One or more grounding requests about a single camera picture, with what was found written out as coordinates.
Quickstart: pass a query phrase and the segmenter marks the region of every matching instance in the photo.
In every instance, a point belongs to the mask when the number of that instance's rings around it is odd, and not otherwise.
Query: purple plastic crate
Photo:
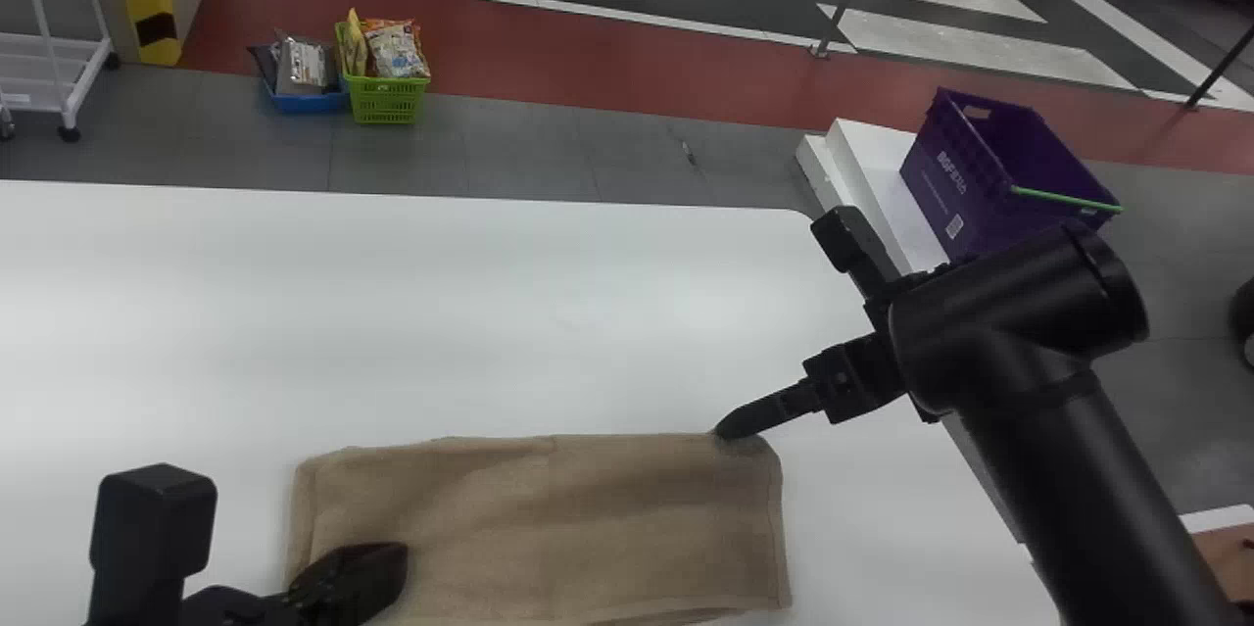
[[[940,88],[902,179],[949,258],[999,251],[1058,221],[1122,212],[1035,109]]]

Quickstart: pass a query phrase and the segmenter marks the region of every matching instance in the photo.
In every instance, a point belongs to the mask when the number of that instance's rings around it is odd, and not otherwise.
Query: white metal shelf
[[[44,51],[41,36],[0,34],[0,95],[16,112],[73,112],[109,55],[109,41],[53,39],[56,73]],[[60,93],[58,93],[58,75]]]
[[[100,0],[92,0],[100,38],[95,41],[54,38],[44,0],[30,0],[39,35],[0,34],[0,137],[13,134],[10,112],[56,112],[61,138],[79,139],[78,109],[100,68],[115,66],[113,44],[104,25]]]

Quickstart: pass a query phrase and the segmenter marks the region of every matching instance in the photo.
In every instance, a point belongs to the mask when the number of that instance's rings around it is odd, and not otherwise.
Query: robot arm
[[[813,231],[875,331],[805,361],[804,380],[726,416],[720,437],[909,394],[924,420],[956,414],[971,433],[1068,625],[1243,622],[1090,370],[1147,332],[1101,238],[1066,225],[900,277],[855,208]]]

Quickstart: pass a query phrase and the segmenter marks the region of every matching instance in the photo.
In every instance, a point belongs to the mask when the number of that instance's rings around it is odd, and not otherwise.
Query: wheel
[[[9,109],[0,107],[0,141],[13,141],[16,130],[13,125],[13,115]]]
[[[1254,366],[1254,280],[1236,290],[1228,312],[1245,364]]]

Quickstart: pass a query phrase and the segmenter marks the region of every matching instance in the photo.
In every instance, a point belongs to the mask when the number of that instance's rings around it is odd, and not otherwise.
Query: red floor stripe
[[[1096,161],[1254,174],[1254,114],[1180,109],[1141,94],[483,0],[203,0],[182,68],[251,74],[243,46],[273,28],[330,41],[349,6],[415,18],[431,92],[826,130],[833,118],[914,130],[937,87],[1028,105]]]

